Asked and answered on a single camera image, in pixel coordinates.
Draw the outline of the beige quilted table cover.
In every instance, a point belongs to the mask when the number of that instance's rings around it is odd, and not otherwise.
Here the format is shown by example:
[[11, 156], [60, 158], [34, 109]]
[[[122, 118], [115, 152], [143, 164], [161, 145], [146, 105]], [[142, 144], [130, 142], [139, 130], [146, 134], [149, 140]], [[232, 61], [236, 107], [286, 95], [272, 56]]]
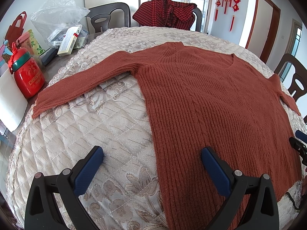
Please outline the beige quilted table cover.
[[[107, 30], [79, 51], [48, 87], [118, 51], [134, 53], [167, 42], [233, 54], [264, 77], [275, 75], [255, 54], [224, 39], [186, 30], [143, 26]], [[98, 229], [169, 229], [145, 98], [130, 72], [110, 78], [37, 117], [33, 116], [35, 105], [17, 136], [7, 174], [7, 202], [21, 227], [24, 228], [26, 203], [35, 174], [60, 174], [66, 168], [73, 168], [94, 146], [100, 146], [104, 152], [102, 164], [85, 194], [78, 197]], [[286, 108], [286, 113], [293, 136], [297, 130], [306, 131], [299, 110]], [[279, 229], [298, 213], [295, 206], [302, 201], [305, 176], [302, 164], [301, 171], [301, 180], [282, 198], [276, 197]], [[74, 227], [60, 195], [54, 196], [66, 226]], [[248, 200], [249, 195], [244, 196], [228, 229], [237, 229]]]

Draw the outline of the white paper sheet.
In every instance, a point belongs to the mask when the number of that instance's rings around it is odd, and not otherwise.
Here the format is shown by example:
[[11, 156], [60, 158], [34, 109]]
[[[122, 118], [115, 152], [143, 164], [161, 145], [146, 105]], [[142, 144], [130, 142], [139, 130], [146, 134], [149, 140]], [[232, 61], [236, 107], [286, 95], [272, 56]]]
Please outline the white paper sheet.
[[6, 70], [1, 76], [0, 89], [1, 121], [10, 132], [13, 132], [23, 119], [28, 101], [18, 88], [9, 70]]

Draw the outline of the clear plastic bag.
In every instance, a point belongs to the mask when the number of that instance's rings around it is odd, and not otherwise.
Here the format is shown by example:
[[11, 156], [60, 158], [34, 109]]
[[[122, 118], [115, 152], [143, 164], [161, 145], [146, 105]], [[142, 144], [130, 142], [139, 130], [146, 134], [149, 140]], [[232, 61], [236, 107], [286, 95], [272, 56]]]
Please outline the clear plastic bag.
[[89, 12], [75, 0], [47, 0], [30, 15], [30, 20], [48, 47], [58, 48], [55, 43], [63, 40], [70, 27], [80, 25]]

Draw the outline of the brown wooden door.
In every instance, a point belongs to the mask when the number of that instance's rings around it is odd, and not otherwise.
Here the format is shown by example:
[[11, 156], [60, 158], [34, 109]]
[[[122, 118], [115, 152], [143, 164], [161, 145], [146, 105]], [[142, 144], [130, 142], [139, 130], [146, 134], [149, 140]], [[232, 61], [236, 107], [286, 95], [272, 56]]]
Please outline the brown wooden door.
[[272, 0], [256, 0], [246, 49], [258, 56], [264, 63], [271, 54], [280, 16], [281, 10]]

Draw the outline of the rust orange knit sweater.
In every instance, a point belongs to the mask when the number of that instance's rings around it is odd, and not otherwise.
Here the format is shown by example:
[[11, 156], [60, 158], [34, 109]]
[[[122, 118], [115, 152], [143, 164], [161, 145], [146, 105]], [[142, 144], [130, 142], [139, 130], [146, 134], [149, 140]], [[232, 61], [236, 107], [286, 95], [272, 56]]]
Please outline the rust orange knit sweater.
[[206, 227], [222, 204], [200, 160], [210, 146], [245, 174], [268, 173], [282, 198], [302, 178], [286, 108], [297, 112], [277, 75], [264, 77], [236, 55], [167, 42], [118, 51], [43, 90], [33, 116], [130, 72], [145, 98], [169, 229]]

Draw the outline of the white and red box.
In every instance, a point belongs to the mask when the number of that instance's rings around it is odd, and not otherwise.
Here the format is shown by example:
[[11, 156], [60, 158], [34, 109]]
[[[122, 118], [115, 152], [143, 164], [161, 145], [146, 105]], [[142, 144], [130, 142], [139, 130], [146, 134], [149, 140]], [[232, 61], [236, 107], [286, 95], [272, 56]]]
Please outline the white and red box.
[[66, 56], [71, 54], [81, 30], [82, 24], [68, 28], [58, 49], [58, 56]]

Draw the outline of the red Christmas water bottle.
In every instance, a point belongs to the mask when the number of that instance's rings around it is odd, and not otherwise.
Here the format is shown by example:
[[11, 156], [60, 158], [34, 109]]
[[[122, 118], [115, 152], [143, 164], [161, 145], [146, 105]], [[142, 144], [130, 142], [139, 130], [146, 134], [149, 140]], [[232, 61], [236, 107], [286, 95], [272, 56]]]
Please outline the red Christmas water bottle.
[[12, 55], [8, 61], [10, 73], [26, 99], [35, 96], [45, 84], [44, 75], [26, 48], [12, 43]]

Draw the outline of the floral patterned packet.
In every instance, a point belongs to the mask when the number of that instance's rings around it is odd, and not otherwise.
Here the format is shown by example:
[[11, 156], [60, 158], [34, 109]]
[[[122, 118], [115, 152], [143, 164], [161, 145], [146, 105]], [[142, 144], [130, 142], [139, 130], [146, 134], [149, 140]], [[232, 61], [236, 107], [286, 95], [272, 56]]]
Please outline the floral patterned packet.
[[31, 29], [21, 35], [16, 40], [16, 44], [18, 48], [26, 48], [31, 55], [40, 56], [45, 52], [45, 49], [39, 44]]

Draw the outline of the red checked garment on chair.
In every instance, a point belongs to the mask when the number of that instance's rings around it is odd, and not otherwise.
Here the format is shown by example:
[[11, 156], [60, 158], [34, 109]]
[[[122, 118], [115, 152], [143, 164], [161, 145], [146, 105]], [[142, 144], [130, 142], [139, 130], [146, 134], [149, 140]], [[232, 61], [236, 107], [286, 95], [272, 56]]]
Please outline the red checked garment on chair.
[[173, 0], [150, 0], [140, 5], [132, 18], [141, 26], [189, 30], [195, 21], [194, 3]]

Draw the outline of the red gift bag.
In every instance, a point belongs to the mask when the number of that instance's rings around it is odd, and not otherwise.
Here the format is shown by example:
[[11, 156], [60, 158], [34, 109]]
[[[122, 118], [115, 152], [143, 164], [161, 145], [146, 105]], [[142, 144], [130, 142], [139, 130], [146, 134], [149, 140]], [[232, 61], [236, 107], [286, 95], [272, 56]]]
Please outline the red gift bag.
[[23, 26], [26, 22], [27, 14], [25, 11], [20, 13], [14, 20], [12, 25], [9, 26], [8, 31], [5, 35], [5, 40], [8, 40], [10, 46], [23, 34]]

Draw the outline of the dark flat box on table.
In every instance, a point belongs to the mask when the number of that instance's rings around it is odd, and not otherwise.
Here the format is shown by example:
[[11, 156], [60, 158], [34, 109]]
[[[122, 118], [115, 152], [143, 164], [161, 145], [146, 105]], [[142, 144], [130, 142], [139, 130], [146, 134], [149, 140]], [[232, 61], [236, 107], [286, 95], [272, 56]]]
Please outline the dark flat box on table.
[[58, 49], [57, 48], [49, 48], [46, 50], [42, 55], [40, 55], [40, 59], [42, 65], [48, 65], [51, 60], [57, 55]]

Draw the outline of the dark chair behind red garment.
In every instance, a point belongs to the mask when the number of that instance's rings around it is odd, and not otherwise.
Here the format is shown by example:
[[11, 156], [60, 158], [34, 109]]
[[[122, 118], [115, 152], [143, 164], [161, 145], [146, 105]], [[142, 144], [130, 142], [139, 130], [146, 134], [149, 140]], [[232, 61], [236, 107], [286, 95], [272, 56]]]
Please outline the dark chair behind red garment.
[[196, 7], [192, 10], [192, 13], [195, 16], [195, 22], [196, 22], [195, 31], [200, 32], [201, 31], [201, 22], [202, 22], [202, 11], [198, 7]]

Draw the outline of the grey plastic chair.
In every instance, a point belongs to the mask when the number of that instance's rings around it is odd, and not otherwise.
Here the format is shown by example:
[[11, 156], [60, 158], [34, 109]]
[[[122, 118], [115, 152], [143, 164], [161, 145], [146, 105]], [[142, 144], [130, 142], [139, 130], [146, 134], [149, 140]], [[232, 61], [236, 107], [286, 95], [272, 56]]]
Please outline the grey plastic chair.
[[89, 13], [86, 17], [90, 19], [90, 23], [96, 33], [105, 32], [109, 29], [111, 14], [115, 10], [122, 10], [124, 13], [124, 27], [131, 27], [131, 11], [126, 3], [115, 2], [105, 5], [89, 8]]

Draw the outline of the dark brown wooden chair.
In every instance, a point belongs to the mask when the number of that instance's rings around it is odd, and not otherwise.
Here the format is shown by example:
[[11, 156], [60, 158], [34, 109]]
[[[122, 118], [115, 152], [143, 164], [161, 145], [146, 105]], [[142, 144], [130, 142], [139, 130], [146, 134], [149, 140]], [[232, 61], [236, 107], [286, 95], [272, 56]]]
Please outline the dark brown wooden chair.
[[306, 68], [294, 56], [286, 53], [283, 55], [274, 73], [281, 77], [281, 71], [287, 63], [290, 63], [295, 68], [295, 73], [288, 91], [290, 94], [295, 92], [293, 99], [297, 102], [300, 97], [306, 94]]

